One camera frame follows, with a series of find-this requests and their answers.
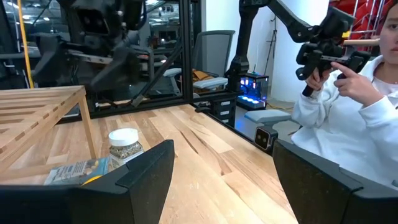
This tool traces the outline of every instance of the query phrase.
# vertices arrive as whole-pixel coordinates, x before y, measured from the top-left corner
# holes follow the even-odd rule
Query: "jar of seeds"
[[[131,159],[144,153],[144,149],[138,141],[138,131],[136,129],[118,129],[112,131],[108,137],[109,143],[111,143],[109,151],[113,169],[123,166]]]

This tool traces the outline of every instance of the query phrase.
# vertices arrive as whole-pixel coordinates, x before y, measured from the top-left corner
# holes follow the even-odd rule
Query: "person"
[[[315,91],[301,95],[292,119],[302,125],[292,141],[340,167],[392,188],[398,187],[398,3],[380,34],[381,55],[357,74],[332,63],[306,80]],[[337,79],[344,74],[346,78]]]

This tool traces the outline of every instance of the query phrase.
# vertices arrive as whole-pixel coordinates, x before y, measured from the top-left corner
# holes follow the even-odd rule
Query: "magazine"
[[[107,174],[108,164],[109,157],[105,157],[54,167],[44,185],[82,185],[93,177]]]

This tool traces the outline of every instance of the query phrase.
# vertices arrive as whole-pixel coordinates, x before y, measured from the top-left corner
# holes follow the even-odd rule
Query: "wooden crate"
[[[79,104],[92,158],[97,158],[83,86],[0,91],[0,172]]]

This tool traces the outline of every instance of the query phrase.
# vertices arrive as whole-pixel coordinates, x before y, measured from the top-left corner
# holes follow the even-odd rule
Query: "white lid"
[[[108,137],[112,146],[129,146],[138,141],[138,131],[133,128],[122,128],[112,131]]]

